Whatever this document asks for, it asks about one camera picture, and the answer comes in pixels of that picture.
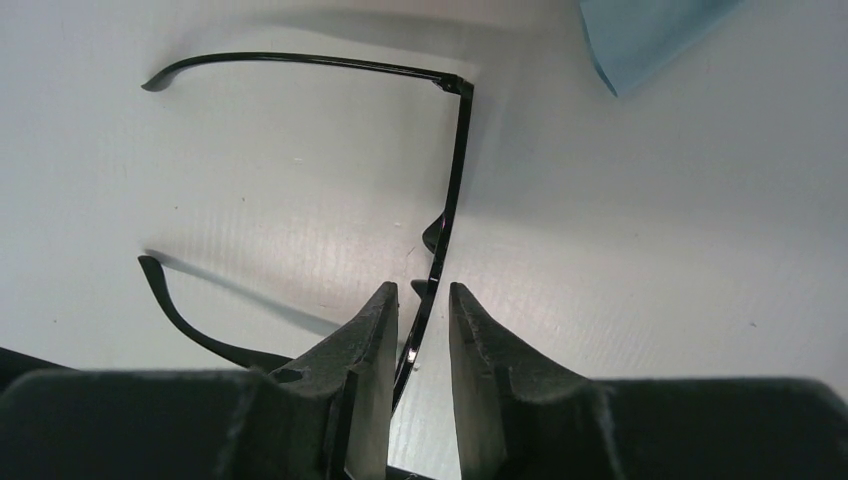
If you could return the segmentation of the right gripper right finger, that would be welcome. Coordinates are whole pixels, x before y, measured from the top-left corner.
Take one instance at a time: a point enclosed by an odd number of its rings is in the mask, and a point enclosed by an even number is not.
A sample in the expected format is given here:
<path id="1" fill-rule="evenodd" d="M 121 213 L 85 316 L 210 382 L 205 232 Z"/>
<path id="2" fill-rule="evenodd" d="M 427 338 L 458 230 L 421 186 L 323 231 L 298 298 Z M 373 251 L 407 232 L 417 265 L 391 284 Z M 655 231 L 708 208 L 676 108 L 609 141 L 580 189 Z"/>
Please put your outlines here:
<path id="1" fill-rule="evenodd" d="M 465 479 L 843 479 L 847 406 L 792 378 L 593 380 L 449 293 Z"/>

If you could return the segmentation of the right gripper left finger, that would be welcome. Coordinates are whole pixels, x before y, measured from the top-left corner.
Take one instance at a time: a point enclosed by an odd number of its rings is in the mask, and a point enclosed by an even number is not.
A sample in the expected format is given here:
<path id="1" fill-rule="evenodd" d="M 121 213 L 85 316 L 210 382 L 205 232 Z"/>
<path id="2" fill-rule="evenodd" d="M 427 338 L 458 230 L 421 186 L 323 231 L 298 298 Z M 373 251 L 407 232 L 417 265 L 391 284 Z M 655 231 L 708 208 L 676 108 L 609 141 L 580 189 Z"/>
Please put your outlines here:
<path id="1" fill-rule="evenodd" d="M 383 479 L 398 289 L 247 370 L 42 370 L 1 392 L 5 479 Z"/>

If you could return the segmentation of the black sunglasses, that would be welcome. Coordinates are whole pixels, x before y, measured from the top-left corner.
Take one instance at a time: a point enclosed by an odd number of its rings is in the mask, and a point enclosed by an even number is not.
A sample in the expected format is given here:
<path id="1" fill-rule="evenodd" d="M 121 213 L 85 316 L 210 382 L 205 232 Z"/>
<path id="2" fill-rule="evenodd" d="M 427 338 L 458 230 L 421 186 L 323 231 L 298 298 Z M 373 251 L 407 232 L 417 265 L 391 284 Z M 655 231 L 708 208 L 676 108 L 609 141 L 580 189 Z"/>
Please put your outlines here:
<path id="1" fill-rule="evenodd" d="M 161 92 L 169 87 L 176 76 L 184 70 L 202 65 L 235 62 L 280 62 L 320 65 L 403 76 L 427 80 L 437 86 L 441 91 L 459 97 L 456 132 L 445 205 L 439 216 L 436 217 L 421 235 L 422 243 L 432 255 L 429 275 L 425 279 L 415 279 L 410 282 L 411 287 L 420 299 L 420 304 L 395 369 L 392 408 L 396 409 L 400 404 L 405 387 L 418 359 L 437 292 L 441 284 L 461 190 L 475 86 L 457 74 L 412 66 L 325 55 L 249 51 L 212 53 L 176 61 L 153 74 L 149 80 L 141 84 L 141 89 L 147 92 Z M 245 368 L 260 367 L 269 371 L 274 367 L 283 365 L 289 360 L 287 357 L 281 355 L 227 344 L 197 330 L 181 316 L 173 303 L 162 262 L 150 255 L 139 256 L 138 262 L 151 292 L 166 318 L 180 333 L 197 345 L 235 365 Z"/>

